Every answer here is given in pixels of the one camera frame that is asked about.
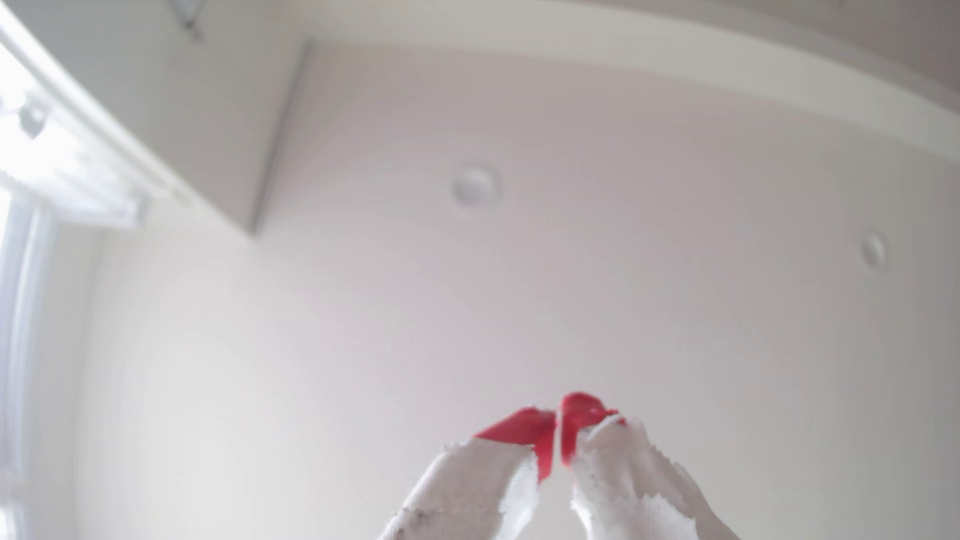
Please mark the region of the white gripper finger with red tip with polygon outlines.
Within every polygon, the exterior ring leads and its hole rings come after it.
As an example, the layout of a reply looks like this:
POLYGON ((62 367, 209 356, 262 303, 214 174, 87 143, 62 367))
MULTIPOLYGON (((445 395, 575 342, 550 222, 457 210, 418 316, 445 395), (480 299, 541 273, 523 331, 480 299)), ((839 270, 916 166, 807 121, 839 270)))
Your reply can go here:
POLYGON ((737 539, 688 471, 644 425, 584 392, 559 405, 560 457, 571 508, 588 539, 737 539))
POLYGON ((557 415, 524 407, 445 447, 380 539, 517 539, 554 459, 557 415))

